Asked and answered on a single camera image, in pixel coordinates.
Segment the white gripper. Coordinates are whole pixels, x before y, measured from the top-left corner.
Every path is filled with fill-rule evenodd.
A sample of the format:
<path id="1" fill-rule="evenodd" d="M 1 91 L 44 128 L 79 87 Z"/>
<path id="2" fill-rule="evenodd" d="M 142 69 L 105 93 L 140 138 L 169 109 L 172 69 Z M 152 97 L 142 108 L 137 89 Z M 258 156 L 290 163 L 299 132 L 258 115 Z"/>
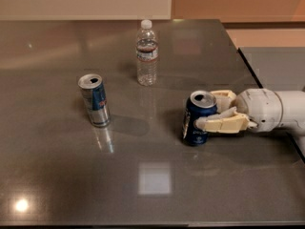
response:
<path id="1" fill-rule="evenodd" d="M 270 132 L 281 120 L 282 104 L 273 91 L 248 89 L 236 96 L 231 90 L 217 90 L 211 94 L 221 114 L 199 117 L 194 125 L 202 131 L 221 134 L 237 134 L 247 129 L 255 133 Z"/>

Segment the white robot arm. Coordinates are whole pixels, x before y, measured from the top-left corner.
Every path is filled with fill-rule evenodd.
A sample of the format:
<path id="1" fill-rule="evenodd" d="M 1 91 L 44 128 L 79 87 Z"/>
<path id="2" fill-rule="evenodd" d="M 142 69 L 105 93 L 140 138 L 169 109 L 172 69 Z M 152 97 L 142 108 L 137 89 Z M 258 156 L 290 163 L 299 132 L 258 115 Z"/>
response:
<path id="1" fill-rule="evenodd" d="M 247 89 L 240 94 L 231 90 L 212 91 L 212 95 L 220 110 L 217 114 L 199 117 L 194 122 L 199 130 L 221 134 L 282 130 L 293 137 L 298 151 L 305 156 L 304 92 Z"/>

